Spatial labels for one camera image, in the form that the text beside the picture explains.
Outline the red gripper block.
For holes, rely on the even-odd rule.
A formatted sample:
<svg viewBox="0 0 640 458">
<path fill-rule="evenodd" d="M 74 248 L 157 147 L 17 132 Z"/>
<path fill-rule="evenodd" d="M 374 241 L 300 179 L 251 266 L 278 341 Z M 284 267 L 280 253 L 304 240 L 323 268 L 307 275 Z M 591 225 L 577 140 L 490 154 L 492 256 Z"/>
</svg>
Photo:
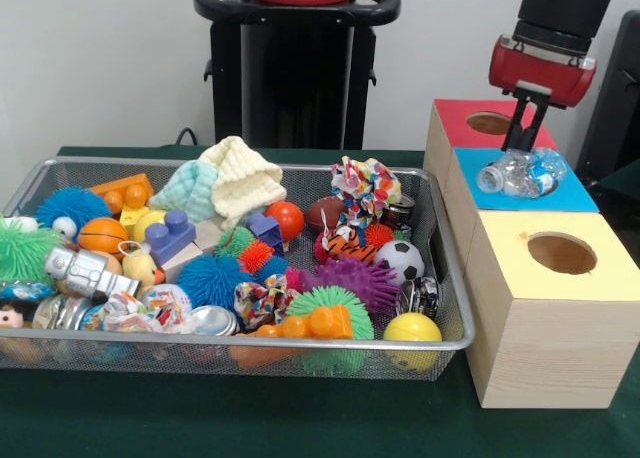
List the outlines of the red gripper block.
<svg viewBox="0 0 640 458">
<path fill-rule="evenodd" d="M 492 52 L 489 83 L 508 92 L 513 92 L 519 82 L 533 84 L 551 91 L 550 103 L 554 106 L 575 107 L 591 86 L 596 70 L 593 58 L 567 55 L 501 35 Z M 537 104 L 530 125 L 523 128 L 527 104 L 527 98 L 517 98 L 502 151 L 533 148 L 548 106 Z"/>
</svg>

